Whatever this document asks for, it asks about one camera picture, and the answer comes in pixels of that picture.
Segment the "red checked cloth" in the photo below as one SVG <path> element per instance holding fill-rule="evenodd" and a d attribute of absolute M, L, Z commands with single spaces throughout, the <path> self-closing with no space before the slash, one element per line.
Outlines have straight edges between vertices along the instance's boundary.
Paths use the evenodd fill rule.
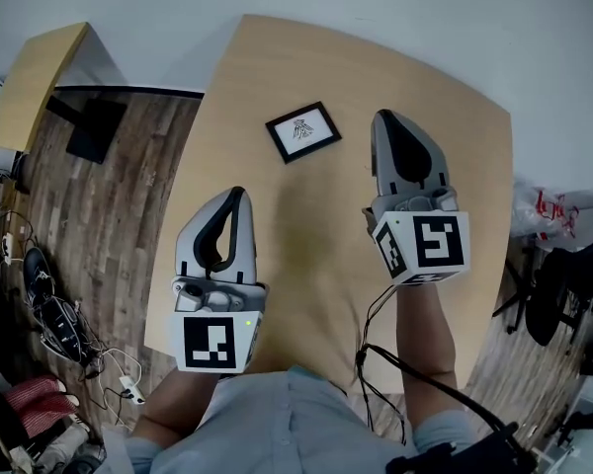
<path fill-rule="evenodd" d="M 56 422 L 77 413 L 79 399 L 55 376 L 39 376 L 3 394 L 29 438 L 48 431 Z"/>

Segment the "person's right forearm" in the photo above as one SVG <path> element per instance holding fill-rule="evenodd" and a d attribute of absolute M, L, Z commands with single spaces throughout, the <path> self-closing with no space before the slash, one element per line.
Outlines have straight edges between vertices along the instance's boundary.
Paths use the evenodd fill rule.
<path fill-rule="evenodd" d="M 422 374 L 456 389 L 456 349 L 436 285 L 402 286 L 396 292 L 398 357 Z M 441 390 L 407 373 L 402 375 L 406 412 L 413 429 L 462 406 Z"/>

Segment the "person's left forearm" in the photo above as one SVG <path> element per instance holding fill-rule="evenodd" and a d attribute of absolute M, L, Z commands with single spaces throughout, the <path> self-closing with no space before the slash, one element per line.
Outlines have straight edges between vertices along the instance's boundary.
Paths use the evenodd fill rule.
<path fill-rule="evenodd" d="M 217 373 L 172 370 L 148 396 L 132 437 L 170 447 L 202 421 L 219 383 Z"/>

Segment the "light blue shirt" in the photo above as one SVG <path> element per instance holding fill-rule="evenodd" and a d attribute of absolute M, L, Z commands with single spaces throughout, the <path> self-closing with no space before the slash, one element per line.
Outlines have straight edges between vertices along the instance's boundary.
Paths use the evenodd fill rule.
<path fill-rule="evenodd" d="M 338 388 L 291 368 L 222 380 L 190 436 L 167 449 L 115 442 L 95 474 L 384 474 L 394 458 L 475 441 L 461 410 L 429 418 L 406 443 L 379 437 Z"/>

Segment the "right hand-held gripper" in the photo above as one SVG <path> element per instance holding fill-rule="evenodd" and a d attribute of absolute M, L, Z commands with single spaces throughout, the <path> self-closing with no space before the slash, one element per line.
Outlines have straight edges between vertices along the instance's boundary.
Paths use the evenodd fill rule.
<path fill-rule="evenodd" d="M 468 214 L 459 210 L 456 191 L 446 187 L 448 167 L 439 145 L 410 118 L 382 109 L 372 123 L 372 158 L 381 197 L 363 214 L 391 283 L 420 285 L 468 272 Z M 438 189 L 393 195 L 391 183 L 396 189 Z"/>

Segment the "clear plastic bags red print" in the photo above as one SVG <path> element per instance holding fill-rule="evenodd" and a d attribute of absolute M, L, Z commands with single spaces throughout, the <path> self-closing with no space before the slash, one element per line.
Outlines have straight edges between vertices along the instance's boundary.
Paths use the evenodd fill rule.
<path fill-rule="evenodd" d="M 577 252 L 593 243 L 593 196 L 514 183 L 510 237 L 530 238 L 550 252 Z"/>

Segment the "small wooden side table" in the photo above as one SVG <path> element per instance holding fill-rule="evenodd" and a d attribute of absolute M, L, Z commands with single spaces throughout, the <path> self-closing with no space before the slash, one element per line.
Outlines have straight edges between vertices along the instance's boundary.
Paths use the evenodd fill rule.
<path fill-rule="evenodd" d="M 17 54 L 0 84 L 0 169 L 7 168 L 17 152 L 32 150 L 48 113 L 72 125 L 70 150 L 97 163 L 103 161 L 127 107 L 94 101 L 76 109 L 54 95 L 65 80 L 78 90 L 126 82 L 87 22 L 31 37 Z"/>

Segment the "black pack on waist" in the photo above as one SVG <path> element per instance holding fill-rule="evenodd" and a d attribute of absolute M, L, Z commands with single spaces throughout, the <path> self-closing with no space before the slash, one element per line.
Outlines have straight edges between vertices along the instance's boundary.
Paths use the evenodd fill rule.
<path fill-rule="evenodd" d="M 385 474 L 534 474 L 536 456 L 514 438 L 516 423 L 501 427 L 461 451 L 442 443 L 411 458 L 392 459 Z"/>

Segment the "black office chair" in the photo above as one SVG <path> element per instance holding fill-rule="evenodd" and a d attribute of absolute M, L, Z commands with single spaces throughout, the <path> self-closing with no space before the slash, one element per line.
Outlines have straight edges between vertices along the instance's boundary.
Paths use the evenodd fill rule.
<path fill-rule="evenodd" d="M 498 307 L 495 317 L 517 306 L 514 323 L 506 332 L 515 333 L 522 320 L 530 336 L 540 346 L 547 346 L 559 325 L 576 331 L 593 299 L 593 243 L 577 252 L 556 248 L 548 253 L 538 268 L 534 267 L 535 249 L 523 249 L 524 272 L 519 274 L 505 263 L 516 284 L 516 292 Z"/>

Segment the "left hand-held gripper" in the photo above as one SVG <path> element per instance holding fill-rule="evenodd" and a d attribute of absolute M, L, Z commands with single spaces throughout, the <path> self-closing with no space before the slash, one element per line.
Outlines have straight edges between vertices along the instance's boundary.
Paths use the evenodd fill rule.
<path fill-rule="evenodd" d="M 227 221 L 224 259 L 217 241 Z M 208 200 L 184 226 L 177 239 L 175 269 L 179 276 L 172 282 L 176 301 L 169 340 L 177 368 L 244 372 L 253 356 L 268 287 L 256 283 L 252 204 L 242 187 Z"/>

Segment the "black framed bird picture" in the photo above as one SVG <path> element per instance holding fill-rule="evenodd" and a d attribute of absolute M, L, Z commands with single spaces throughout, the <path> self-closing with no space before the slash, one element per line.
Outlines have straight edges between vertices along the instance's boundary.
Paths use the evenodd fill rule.
<path fill-rule="evenodd" d="M 290 164 L 338 142 L 342 136 L 321 102 L 265 123 L 283 161 Z"/>

